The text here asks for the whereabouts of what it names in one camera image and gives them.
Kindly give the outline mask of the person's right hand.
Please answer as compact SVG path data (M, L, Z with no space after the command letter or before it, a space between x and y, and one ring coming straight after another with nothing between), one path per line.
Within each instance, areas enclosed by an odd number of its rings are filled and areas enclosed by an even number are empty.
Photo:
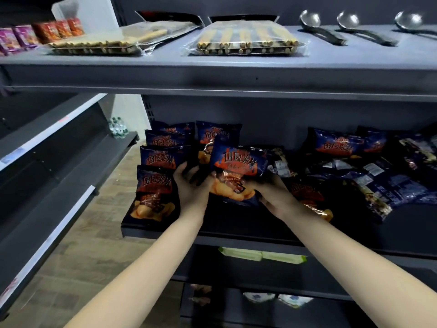
M285 223L306 213L306 208L295 199L281 178L269 173L261 180L246 180L245 185L252 188L273 188L274 203L265 207L278 219Z

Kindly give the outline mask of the person's left hand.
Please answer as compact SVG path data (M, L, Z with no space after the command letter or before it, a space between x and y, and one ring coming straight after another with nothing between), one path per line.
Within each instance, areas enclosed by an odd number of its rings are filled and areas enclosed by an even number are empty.
M203 223L208 204L209 193L203 189L203 181L208 176L200 171L199 166L188 168L185 161L173 173L178 188L180 217Z

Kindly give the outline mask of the blue chip snack packet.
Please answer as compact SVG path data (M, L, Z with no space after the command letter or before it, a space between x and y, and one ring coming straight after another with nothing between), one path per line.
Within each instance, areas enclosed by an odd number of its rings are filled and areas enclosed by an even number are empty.
M225 203L257 207L259 199L255 189L244 185L242 180L261 178L268 164L269 154L265 149L237 147L227 136L217 135L209 161L210 169L216 172L210 193Z

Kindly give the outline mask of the person's left forearm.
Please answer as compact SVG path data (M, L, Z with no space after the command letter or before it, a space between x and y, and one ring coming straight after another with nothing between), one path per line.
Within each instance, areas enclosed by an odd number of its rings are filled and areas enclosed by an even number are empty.
M139 328L192 247L204 215L194 207L183 211L64 328Z

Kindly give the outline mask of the row of blue chip bags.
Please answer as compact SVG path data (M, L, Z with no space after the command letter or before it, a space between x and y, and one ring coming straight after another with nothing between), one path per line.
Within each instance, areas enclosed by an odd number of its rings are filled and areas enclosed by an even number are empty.
M208 121L167 124L152 120L145 130L146 145L140 147L137 166L136 197L128 214L134 219L160 222L170 216L177 205L173 173L179 165L199 165L201 176L209 171L209 161L217 135L238 144L242 124Z

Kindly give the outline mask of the white and blue packet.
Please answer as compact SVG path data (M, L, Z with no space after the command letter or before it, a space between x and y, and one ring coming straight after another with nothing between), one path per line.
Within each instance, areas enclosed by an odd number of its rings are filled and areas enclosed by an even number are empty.
M279 294L277 298L285 305L295 309L301 308L305 304L313 300L313 298L311 297L294 296L287 294Z
M275 293L244 292L243 296L252 303L265 303L276 298Z

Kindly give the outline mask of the cluster of water bottles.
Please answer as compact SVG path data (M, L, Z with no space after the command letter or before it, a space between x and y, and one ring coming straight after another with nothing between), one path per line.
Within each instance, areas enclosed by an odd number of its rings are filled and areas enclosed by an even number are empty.
M112 117L111 120L108 121L109 129L114 138L125 138L128 135L128 129L119 121L120 119Z

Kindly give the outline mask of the pile of dark snack bags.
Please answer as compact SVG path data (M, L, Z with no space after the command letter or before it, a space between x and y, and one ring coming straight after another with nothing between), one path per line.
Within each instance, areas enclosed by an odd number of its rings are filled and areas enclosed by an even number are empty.
M379 222L407 204L437 207L437 124L418 133L308 127L302 147L287 158L285 171L269 169L328 221L337 196L353 199Z

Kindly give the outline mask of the dark grey shelf unit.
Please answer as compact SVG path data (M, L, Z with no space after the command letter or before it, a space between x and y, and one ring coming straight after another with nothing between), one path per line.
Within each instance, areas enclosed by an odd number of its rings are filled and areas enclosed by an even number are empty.
M174 40L148 56L55 56L30 51L0 59L16 91L142 93L158 119L242 122L243 143L300 146L308 126L346 132L422 127L437 118L437 38L368 26L399 39L382 47L352 36L346 47L309 38L306 56L189 56Z

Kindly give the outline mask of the brown packet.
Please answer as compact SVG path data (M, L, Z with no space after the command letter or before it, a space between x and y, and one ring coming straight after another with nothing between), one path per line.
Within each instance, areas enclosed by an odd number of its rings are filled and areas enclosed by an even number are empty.
M190 284L193 295L188 299L193 303L203 307L211 303L212 286L201 284Z

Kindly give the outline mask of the clear pack of bamboo chopsticks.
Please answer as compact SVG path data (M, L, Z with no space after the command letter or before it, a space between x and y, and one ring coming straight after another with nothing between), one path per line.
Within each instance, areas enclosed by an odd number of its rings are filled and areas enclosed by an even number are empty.
M306 56L308 40L300 40L278 23L278 15L210 16L210 24L183 49L196 56Z
M204 22L194 14L136 11L142 21L110 31L87 33L47 43L49 54L64 56L140 56L149 55L162 43L179 38Z

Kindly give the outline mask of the metal ladle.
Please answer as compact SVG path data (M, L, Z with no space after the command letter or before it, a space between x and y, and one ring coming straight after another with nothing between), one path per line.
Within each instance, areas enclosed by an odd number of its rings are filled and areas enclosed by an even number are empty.
M303 31L311 33L332 45L347 45L347 39L340 33L321 26L321 19L317 13L304 10L299 15L299 22Z
M401 11L395 16L395 25L401 31L412 34L425 34L437 37L437 31L431 29L423 29L423 18L418 13L407 13Z
M398 40L382 33L361 28L360 20L356 14L342 11L336 20L341 31L365 36L383 46L396 47L399 43Z

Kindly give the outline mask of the orange snack packet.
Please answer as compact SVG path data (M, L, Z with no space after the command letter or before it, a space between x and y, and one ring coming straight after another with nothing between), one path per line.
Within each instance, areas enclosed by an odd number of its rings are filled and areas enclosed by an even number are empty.
M32 28L41 44L48 44L62 39L56 21L33 23Z
M78 37L85 34L81 21L77 17L72 17L67 19L69 29L72 36Z
M71 32L69 23L67 20L59 20L55 21L56 29L59 34L59 36L63 38L70 38L73 37L73 34Z

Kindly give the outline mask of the white box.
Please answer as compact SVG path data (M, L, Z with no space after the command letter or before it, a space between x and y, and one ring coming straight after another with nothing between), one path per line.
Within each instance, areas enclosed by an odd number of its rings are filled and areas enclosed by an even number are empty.
M56 20L76 17L85 33L97 33L119 27L111 0L62 0L51 7Z

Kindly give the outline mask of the purple snack packet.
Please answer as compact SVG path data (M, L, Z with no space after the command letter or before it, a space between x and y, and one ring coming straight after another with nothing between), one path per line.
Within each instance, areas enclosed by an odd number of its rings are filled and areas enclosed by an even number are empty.
M30 24L14 26L12 29L20 46L23 49L33 50L41 45L33 30L33 27Z
M10 27L0 28L0 52L5 56L10 56L22 51L13 29Z

